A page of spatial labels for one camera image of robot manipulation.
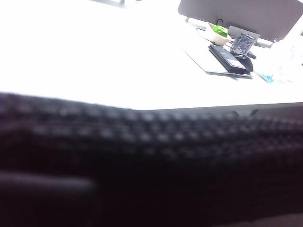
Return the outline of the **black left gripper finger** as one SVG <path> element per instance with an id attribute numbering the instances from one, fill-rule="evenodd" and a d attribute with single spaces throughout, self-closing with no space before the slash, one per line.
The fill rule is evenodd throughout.
<path id="1" fill-rule="evenodd" d="M 94 227 L 98 188 L 88 178 L 1 172 L 2 227 Z"/>

